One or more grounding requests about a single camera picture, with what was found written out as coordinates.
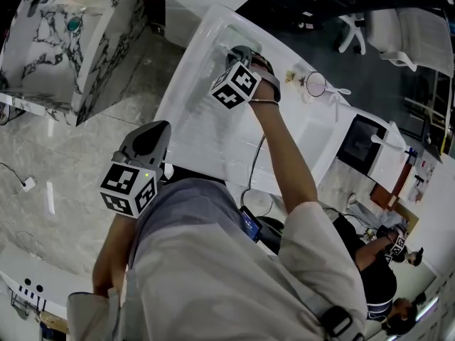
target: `white shirt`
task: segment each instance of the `white shirt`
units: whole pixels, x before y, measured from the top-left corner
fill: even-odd
[[[285,269],[235,224],[150,234],[134,263],[144,340],[324,340],[324,329],[293,295],[283,271],[364,327],[360,274],[318,203],[304,203],[288,216],[278,257]]]

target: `small screen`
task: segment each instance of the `small screen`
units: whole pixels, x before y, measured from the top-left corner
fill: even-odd
[[[260,228],[256,225],[256,222],[253,221],[253,219],[250,218],[250,216],[248,216],[245,212],[242,212],[242,216],[246,224],[246,233],[250,239],[254,240],[257,236],[257,233],[260,231]]]

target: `chair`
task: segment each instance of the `chair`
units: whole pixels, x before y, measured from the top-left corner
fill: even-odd
[[[365,13],[366,39],[383,60],[412,71],[428,67],[454,76],[450,31],[444,18],[428,11],[385,9]]]

